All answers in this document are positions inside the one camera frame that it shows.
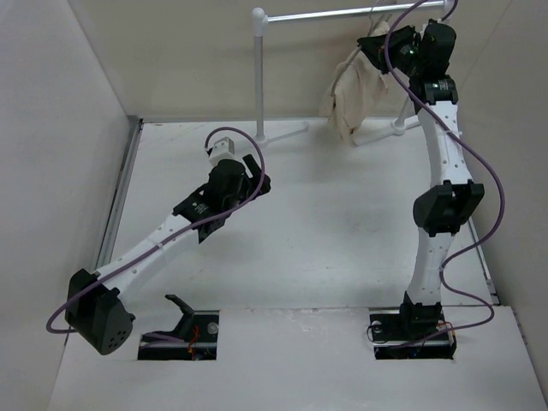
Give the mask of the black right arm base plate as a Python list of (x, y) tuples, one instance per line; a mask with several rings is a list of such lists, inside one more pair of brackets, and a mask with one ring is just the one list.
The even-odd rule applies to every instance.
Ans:
[(369, 319), (366, 336), (376, 360), (454, 359), (456, 335), (443, 313), (417, 325), (406, 325), (398, 310), (373, 311)]

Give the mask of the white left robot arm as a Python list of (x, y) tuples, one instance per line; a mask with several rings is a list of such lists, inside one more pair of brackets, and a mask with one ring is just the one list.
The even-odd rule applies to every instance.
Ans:
[(263, 156), (222, 159), (205, 184), (176, 205), (147, 238), (118, 260), (69, 280), (64, 318), (99, 354), (118, 350), (133, 330), (130, 295), (167, 264), (221, 229), (226, 220), (271, 190)]

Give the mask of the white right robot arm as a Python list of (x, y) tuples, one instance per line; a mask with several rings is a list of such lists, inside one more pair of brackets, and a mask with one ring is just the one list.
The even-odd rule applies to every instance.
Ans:
[(485, 189), (474, 182), (461, 146), (445, 132), (458, 131), (456, 84), (446, 73), (456, 43), (455, 30), (429, 21), (424, 32), (406, 26), (390, 36), (360, 38), (358, 45), (382, 74), (399, 69), (417, 97), (414, 111), (426, 137), (431, 169), (428, 191), (414, 201), (419, 229), (414, 274), (389, 334), (418, 340), (436, 331), (442, 315), (439, 271), (450, 246), (483, 199)]

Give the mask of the beige trousers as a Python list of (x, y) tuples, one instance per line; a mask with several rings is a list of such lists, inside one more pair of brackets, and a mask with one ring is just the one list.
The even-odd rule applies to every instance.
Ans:
[(319, 105), (335, 136), (352, 144), (354, 135), (376, 104), (387, 94), (384, 76), (359, 46), (339, 63)]

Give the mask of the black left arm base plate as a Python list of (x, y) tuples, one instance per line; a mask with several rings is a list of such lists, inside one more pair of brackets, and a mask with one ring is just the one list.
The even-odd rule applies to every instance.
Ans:
[(172, 331), (142, 335), (137, 360), (216, 360), (219, 320), (219, 311), (183, 314)]

